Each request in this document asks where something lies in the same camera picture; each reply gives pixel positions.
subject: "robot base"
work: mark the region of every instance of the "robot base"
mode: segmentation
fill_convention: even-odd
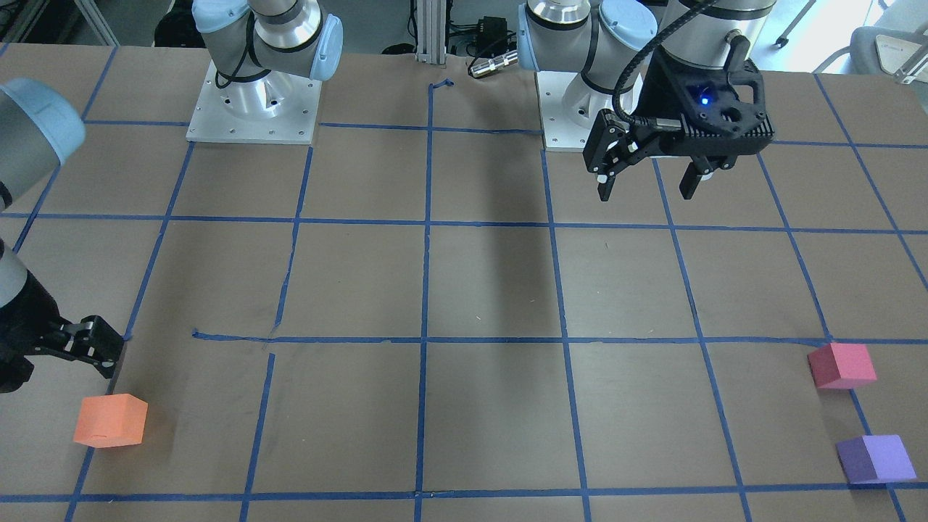
[[[545,149],[582,152],[596,113],[605,107],[611,109],[612,97],[587,87],[577,72],[540,71],[536,77]],[[635,87],[622,95],[626,111],[635,109],[641,84],[638,78]]]
[[[322,82],[282,72],[272,74],[287,76],[292,91],[280,100],[273,117],[245,119],[225,106],[226,101],[213,84],[216,68],[210,62],[197,107],[190,118],[187,141],[311,145],[316,130]]]

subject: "pink cube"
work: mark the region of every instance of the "pink cube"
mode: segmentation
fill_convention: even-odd
[[[867,345],[828,343],[809,354],[816,388],[849,390],[876,382]]]

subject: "orange cube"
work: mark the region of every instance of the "orange cube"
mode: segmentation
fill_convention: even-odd
[[[141,444],[147,413],[148,403],[127,393],[84,398],[74,442],[92,448]]]

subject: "blue cap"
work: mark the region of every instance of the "blue cap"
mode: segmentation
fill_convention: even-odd
[[[529,71],[540,71],[532,48],[532,33],[529,31],[528,14],[525,4],[519,5],[519,32],[516,33],[516,48],[519,50],[519,65]]]
[[[194,0],[192,10],[197,31],[214,33],[245,16],[248,0]]]
[[[657,19],[636,0],[602,0],[599,17],[612,36],[636,51],[657,35]]]
[[[313,57],[313,68],[309,70],[309,79],[325,82],[335,75],[342,60],[342,44],[344,43],[344,29],[342,21],[335,15],[326,17],[322,25],[322,34],[319,35],[316,56]]]
[[[39,127],[58,155],[58,163],[63,165],[84,143],[85,131],[81,115],[67,99],[48,85],[29,78],[15,78],[0,85],[0,90],[15,101]]]

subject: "colored block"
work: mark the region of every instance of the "colored block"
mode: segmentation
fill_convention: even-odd
[[[837,448],[851,484],[885,484],[916,478],[899,435],[866,435],[839,442]]]
[[[127,393],[84,398],[74,442],[93,448],[141,444],[147,413],[147,402]]]
[[[876,382],[867,345],[828,343],[809,354],[817,388],[849,390]]]

